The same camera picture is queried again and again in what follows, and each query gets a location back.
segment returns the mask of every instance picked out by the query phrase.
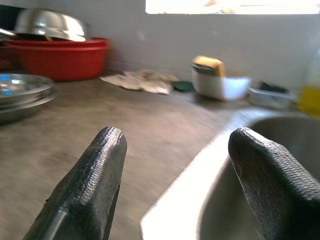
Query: bright window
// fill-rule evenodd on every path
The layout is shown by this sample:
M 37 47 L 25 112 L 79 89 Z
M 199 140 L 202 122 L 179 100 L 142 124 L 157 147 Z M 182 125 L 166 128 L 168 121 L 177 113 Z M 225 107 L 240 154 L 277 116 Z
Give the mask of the bright window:
M 146 0 L 148 14 L 319 14 L 320 0 Z

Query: kitchen counter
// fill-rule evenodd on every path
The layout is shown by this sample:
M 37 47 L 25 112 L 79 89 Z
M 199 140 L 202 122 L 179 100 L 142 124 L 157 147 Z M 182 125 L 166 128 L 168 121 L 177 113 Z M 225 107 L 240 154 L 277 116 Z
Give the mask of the kitchen counter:
M 105 126 L 128 150 L 111 240 L 140 240 L 140 219 L 244 100 L 130 91 L 99 79 L 56 84 L 39 113 L 0 125 L 0 239 L 22 239 L 54 187 Z

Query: white container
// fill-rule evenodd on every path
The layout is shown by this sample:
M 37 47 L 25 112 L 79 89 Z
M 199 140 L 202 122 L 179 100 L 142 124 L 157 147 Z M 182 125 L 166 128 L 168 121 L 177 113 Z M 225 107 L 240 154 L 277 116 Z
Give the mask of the white container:
M 192 69 L 192 84 L 201 95 L 222 101 L 238 100 L 245 97 L 251 83 L 247 76 L 218 77 L 199 73 Z
M 292 93 L 265 91 L 255 88 L 249 89 L 248 101 L 254 105 L 273 109 L 290 109 L 297 100 Z

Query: stainless steel sink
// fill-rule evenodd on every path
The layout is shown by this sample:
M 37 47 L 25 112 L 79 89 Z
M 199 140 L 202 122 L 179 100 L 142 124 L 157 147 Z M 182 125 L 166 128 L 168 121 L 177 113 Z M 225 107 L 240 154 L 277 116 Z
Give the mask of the stainless steel sink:
M 273 117 L 249 126 L 285 146 L 320 180 L 320 121 L 306 117 Z M 229 161 L 203 211 L 200 240 L 263 240 L 237 175 Z
M 143 217 L 144 240 L 264 240 L 228 155 L 230 133 L 239 127 L 282 144 L 320 180 L 320 120 L 266 110 L 239 113 Z

